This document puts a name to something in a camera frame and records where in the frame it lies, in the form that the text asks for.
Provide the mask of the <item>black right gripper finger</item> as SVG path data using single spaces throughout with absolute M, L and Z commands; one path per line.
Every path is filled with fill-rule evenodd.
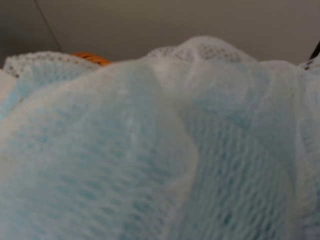
M 314 51 L 309 57 L 309 60 L 315 59 L 319 54 L 320 54 L 320 41 L 318 42 L 317 46 L 315 47 Z

